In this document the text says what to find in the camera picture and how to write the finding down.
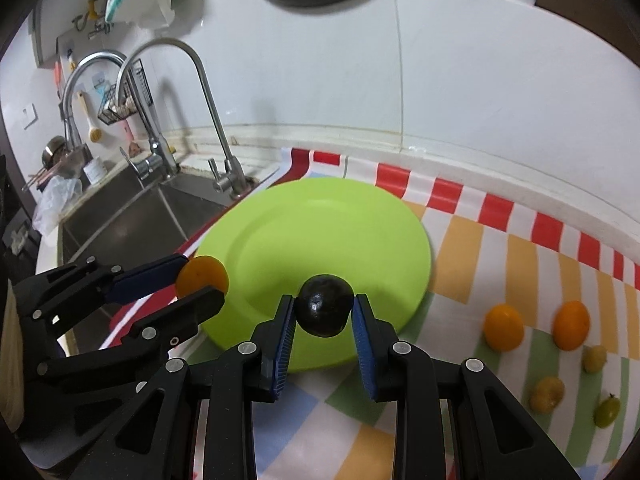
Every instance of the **dish rack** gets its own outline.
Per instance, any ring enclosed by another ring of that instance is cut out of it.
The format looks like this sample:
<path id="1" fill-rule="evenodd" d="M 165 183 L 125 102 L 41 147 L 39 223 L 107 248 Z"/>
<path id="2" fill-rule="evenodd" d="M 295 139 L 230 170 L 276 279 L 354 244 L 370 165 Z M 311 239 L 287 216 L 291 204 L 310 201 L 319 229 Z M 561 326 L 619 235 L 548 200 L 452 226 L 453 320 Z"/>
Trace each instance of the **dish rack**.
<path id="1" fill-rule="evenodd" d="M 136 60 L 131 67 L 131 72 L 133 73 L 134 81 L 138 85 L 140 98 L 146 102 L 147 106 L 151 106 L 154 103 L 154 100 L 151 97 L 151 90 L 149 89 L 149 83 L 146 80 L 145 68 L 142 66 L 142 61 L 139 59 Z M 116 85 L 113 84 L 104 93 L 102 101 L 100 102 L 98 119 L 107 126 L 122 121 L 138 111 L 131 95 L 131 88 L 127 81 L 124 82 L 125 101 L 123 104 L 119 105 L 117 103 L 115 93 Z"/>

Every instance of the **faucet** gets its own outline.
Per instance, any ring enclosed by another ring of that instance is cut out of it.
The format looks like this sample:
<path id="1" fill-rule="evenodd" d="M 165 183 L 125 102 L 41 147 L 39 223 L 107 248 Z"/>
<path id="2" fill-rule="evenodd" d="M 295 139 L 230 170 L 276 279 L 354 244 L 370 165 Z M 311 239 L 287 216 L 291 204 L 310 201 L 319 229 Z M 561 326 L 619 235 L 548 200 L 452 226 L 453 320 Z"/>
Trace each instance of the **faucet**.
<path id="1" fill-rule="evenodd" d="M 145 44 L 139 46 L 133 52 L 133 54 L 129 56 L 126 62 L 124 62 L 124 64 L 120 67 L 120 72 L 118 72 L 118 80 L 116 81 L 115 91 L 118 104 L 122 104 L 124 102 L 124 86 L 122 85 L 122 78 L 124 74 L 127 72 L 133 61 L 138 56 L 140 56 L 140 54 L 144 50 L 159 44 L 176 46 L 183 50 L 193 61 L 193 64 L 196 67 L 196 71 L 198 72 L 200 86 L 202 87 L 204 99 L 207 102 L 207 107 L 209 108 L 209 113 L 211 115 L 211 119 L 213 120 L 213 125 L 216 129 L 216 133 L 218 134 L 220 145 L 222 145 L 222 150 L 225 153 L 225 173 L 219 173 L 215 161 L 213 159 L 209 159 L 209 167 L 211 168 L 211 171 L 215 176 L 216 187 L 220 191 L 226 191 L 231 188 L 234 195 L 241 195 L 249 188 L 246 177 L 244 176 L 244 171 L 242 171 L 242 166 L 240 165 L 238 159 L 235 158 L 233 153 L 231 153 L 229 143 L 226 141 L 225 131 L 222 128 L 222 123 L 220 122 L 220 117 L 218 115 L 218 111 L 216 110 L 216 105 L 213 102 L 213 95 L 211 94 L 211 88 L 209 87 L 209 81 L 207 80 L 207 75 L 204 71 L 202 60 L 200 59 L 200 56 L 198 56 L 196 51 L 193 50 L 189 45 L 187 45 L 183 41 L 176 40 L 175 38 L 155 38 L 154 40 L 147 41 Z"/>
<path id="2" fill-rule="evenodd" d="M 69 137 L 69 151 L 73 151 L 83 144 L 71 109 L 71 96 L 73 95 L 74 87 L 76 86 L 76 82 L 82 72 L 84 72 L 84 70 L 86 70 L 90 65 L 101 60 L 111 61 L 118 67 L 122 67 L 125 64 L 126 57 L 123 53 L 118 52 L 117 50 L 101 50 L 100 52 L 89 54 L 80 63 L 78 63 L 78 66 L 76 66 L 76 69 L 71 73 L 71 76 L 69 76 L 69 79 L 66 82 L 65 91 L 62 95 L 62 113 L 63 121 L 65 122 L 65 131 L 68 132 Z M 176 174 L 178 173 L 178 164 L 169 149 L 166 139 L 160 133 L 156 132 L 152 121 L 146 113 L 146 109 L 143 105 L 143 99 L 140 98 L 138 87 L 136 86 L 131 70 L 129 70 L 129 64 L 126 67 L 126 70 L 127 83 L 131 89 L 131 96 L 140 114 L 142 124 L 149 136 L 149 145 L 151 146 L 152 151 L 152 155 L 147 157 L 143 162 L 139 162 L 137 164 L 133 164 L 131 161 L 129 162 L 136 170 L 140 179 L 145 178 L 149 173 L 161 166 L 164 166 L 168 175 Z M 123 73 L 123 70 L 120 70 L 120 73 L 118 74 L 118 81 L 120 81 L 121 73 Z"/>

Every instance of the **stainless steel sink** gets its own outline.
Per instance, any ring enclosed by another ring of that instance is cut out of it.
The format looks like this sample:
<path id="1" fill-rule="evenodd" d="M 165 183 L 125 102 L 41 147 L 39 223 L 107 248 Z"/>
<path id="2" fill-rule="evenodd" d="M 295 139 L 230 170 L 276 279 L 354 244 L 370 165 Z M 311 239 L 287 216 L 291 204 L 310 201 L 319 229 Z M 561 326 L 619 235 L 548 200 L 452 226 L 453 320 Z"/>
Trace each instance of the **stainless steel sink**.
<path id="1" fill-rule="evenodd" d="M 94 256 L 101 264 L 131 269 L 173 253 L 231 203 L 204 176 L 179 173 L 143 185 L 127 167 L 63 222 L 59 263 Z M 119 308 L 105 305 L 74 328 L 79 352 L 100 347 Z"/>

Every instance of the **white tile wall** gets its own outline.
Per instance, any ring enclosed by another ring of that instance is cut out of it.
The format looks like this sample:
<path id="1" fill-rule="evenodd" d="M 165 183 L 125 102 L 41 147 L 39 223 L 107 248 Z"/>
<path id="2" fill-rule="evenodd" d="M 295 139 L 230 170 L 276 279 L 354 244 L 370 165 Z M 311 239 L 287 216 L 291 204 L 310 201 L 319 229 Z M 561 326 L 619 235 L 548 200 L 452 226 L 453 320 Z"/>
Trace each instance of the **white tile wall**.
<path id="1" fill-rule="evenodd" d="M 198 51 L 224 124 L 330 124 L 400 132 L 394 0 L 289 10 L 266 0 L 186 0 L 162 32 Z M 150 53 L 168 128 L 209 126 L 190 60 Z"/>
<path id="2" fill-rule="evenodd" d="M 353 131 L 351 143 L 386 136 L 386 150 L 449 146 L 464 150 L 466 163 L 477 153 L 489 170 L 533 168 L 640 219 L 640 70 L 567 20 L 510 0 L 351 0 L 313 10 L 267 0 L 174 3 L 174 24 L 157 34 L 198 51 L 226 125 L 334 126 Z M 119 25 L 83 48 L 128 54 L 152 36 Z M 155 47 L 142 59 L 164 131 L 211 125 L 184 53 Z M 33 173 L 62 130 L 51 70 L 34 67 L 26 26 L 0 79 L 18 164 Z M 29 102 L 38 121 L 25 131 L 18 112 Z M 326 140 L 325 131 L 304 134 L 313 137 L 306 145 Z M 94 150 L 105 158 L 124 142 L 122 132 L 108 133 Z"/>
<path id="3" fill-rule="evenodd" d="M 42 150 L 49 139 L 63 135 L 53 70 L 36 68 L 27 23 L 23 23 L 0 60 L 0 103 L 15 159 L 28 175 L 42 167 Z M 20 123 L 22 109 L 33 104 L 38 119 L 26 130 Z"/>
<path id="4" fill-rule="evenodd" d="M 569 182 L 640 219 L 640 70 L 554 14 L 509 0 L 398 0 L 403 135 Z"/>

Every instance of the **chrome faucet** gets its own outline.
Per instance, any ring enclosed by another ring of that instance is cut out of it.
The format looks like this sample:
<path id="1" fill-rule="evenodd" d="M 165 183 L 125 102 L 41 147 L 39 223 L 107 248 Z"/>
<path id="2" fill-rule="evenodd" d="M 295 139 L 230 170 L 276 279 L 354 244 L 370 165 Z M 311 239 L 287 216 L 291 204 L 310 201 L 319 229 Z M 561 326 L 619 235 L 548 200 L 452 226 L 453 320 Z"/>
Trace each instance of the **chrome faucet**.
<path id="1" fill-rule="evenodd" d="M 209 108 L 209 113 L 211 115 L 211 119 L 213 120 L 213 125 L 216 129 L 216 133 L 218 134 L 220 145 L 222 145 L 222 150 L 225 153 L 225 173 L 219 173 L 218 168 L 216 167 L 216 163 L 213 161 L 213 159 L 209 160 L 209 166 L 215 176 L 216 187 L 221 191 L 226 191 L 231 188 L 234 195 L 240 195 L 244 193 L 249 187 L 246 177 L 244 176 L 244 171 L 242 171 L 242 166 L 240 165 L 238 159 L 235 158 L 231 153 L 229 143 L 226 141 L 225 131 L 222 128 L 222 123 L 220 122 L 220 117 L 218 115 L 218 111 L 216 110 L 216 105 L 213 102 L 213 95 L 211 94 L 211 88 L 209 87 L 209 81 L 207 80 L 207 75 L 204 71 L 202 60 L 200 59 L 200 56 L 198 56 L 196 51 L 193 50 L 189 45 L 187 45 L 183 41 L 176 40 L 175 38 L 155 38 L 154 40 L 147 41 L 145 44 L 139 46 L 131 54 L 131 56 L 129 56 L 126 62 L 124 62 L 124 64 L 120 67 L 120 72 L 118 72 L 118 80 L 116 82 L 115 91 L 118 104 L 122 104 L 124 102 L 124 86 L 122 84 L 122 78 L 124 77 L 124 74 L 144 50 L 159 44 L 173 45 L 183 50 L 187 54 L 187 56 L 191 58 L 193 64 L 196 67 L 196 71 L 198 72 L 200 86 L 202 86 L 204 98 L 207 102 L 207 107 Z"/>
<path id="2" fill-rule="evenodd" d="M 111 61 L 118 67 L 121 67 L 125 62 L 125 59 L 126 58 L 124 54 L 118 52 L 117 50 L 101 50 L 100 52 L 95 52 L 85 57 L 80 63 L 78 63 L 76 69 L 73 70 L 73 72 L 69 76 L 69 79 L 67 80 L 65 85 L 65 90 L 62 94 L 62 114 L 63 121 L 65 123 L 65 131 L 68 134 L 69 151 L 73 151 L 83 144 L 80 133 L 78 132 L 78 126 L 76 126 L 76 120 L 74 119 L 73 111 L 71 109 L 71 97 L 74 93 L 74 88 L 76 86 L 78 78 L 80 77 L 82 72 L 84 72 L 89 66 L 98 61 Z M 142 99 L 140 98 L 140 94 L 138 93 L 138 88 L 134 84 L 134 78 L 131 75 L 131 72 L 127 73 L 127 83 L 131 88 L 133 102 L 140 112 L 142 123 L 147 130 L 149 137 L 151 138 L 152 132 L 154 132 L 152 122 L 151 120 L 149 120 L 149 116 L 142 106 Z"/>

